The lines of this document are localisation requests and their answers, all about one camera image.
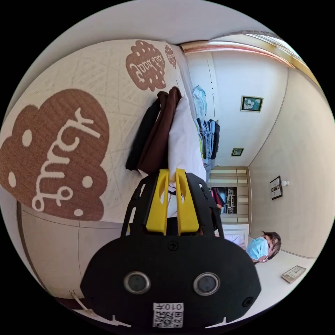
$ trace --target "bed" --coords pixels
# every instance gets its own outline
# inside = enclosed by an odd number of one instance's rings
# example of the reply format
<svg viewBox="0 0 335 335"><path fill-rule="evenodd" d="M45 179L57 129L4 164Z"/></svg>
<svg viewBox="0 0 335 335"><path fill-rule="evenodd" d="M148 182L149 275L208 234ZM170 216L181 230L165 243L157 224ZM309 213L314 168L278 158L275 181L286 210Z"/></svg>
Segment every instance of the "bed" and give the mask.
<svg viewBox="0 0 335 335"><path fill-rule="evenodd" d="M37 217L122 223L142 178L125 169L136 130L157 93L173 86L194 117L187 60L165 42L108 41L64 57L4 121L0 184Z"/></svg>

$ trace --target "blue surgical mask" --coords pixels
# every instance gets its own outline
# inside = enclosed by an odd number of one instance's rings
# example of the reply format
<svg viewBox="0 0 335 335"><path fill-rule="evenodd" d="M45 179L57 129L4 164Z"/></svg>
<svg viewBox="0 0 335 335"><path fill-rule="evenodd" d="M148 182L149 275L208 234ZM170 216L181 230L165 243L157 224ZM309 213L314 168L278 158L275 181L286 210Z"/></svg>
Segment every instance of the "blue surgical mask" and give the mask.
<svg viewBox="0 0 335 335"><path fill-rule="evenodd" d="M248 244L246 252L251 258L258 261L261 257L268 255L268 241L264 237L255 238Z"/></svg>

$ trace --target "ceiling molding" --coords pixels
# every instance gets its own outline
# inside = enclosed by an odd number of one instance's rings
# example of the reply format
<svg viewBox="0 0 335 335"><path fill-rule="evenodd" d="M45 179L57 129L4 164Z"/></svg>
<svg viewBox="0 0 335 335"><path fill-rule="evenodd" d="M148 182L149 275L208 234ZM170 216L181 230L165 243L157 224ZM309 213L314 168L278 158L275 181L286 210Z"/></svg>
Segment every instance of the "ceiling molding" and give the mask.
<svg viewBox="0 0 335 335"><path fill-rule="evenodd" d="M181 45L181 48L186 55L198 52L238 51L272 58L289 68L300 70L308 78L310 78L319 89L321 89L321 86L314 77L312 71L302 60L293 56L289 50L285 51L285 48L282 46L279 47L274 43L264 41L253 36L230 35L222 37L220 40L216 41L212 40L184 43Z"/></svg>

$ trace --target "qr code label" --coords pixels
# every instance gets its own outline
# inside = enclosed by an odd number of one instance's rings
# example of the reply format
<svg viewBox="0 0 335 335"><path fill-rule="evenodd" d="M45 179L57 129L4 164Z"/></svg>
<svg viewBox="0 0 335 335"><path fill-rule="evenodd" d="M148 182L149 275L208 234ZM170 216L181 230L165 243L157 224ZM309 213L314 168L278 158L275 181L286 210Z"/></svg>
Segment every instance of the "qr code label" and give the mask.
<svg viewBox="0 0 335 335"><path fill-rule="evenodd" d="M181 328L184 319L184 304L154 303L153 327L156 328Z"/></svg>

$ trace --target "woman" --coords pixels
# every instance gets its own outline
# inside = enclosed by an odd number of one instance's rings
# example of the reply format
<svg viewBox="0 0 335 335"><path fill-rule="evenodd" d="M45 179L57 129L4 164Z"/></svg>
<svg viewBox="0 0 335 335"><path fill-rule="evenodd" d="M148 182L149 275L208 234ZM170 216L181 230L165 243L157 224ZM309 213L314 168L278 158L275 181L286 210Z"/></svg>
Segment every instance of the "woman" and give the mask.
<svg viewBox="0 0 335 335"><path fill-rule="evenodd" d="M240 235L225 234L224 238L245 250L254 263L265 263L279 252L282 246L282 240L279 234L274 231L262 231L262 233L262 236L250 241L247 247L245 246L244 239Z"/></svg>

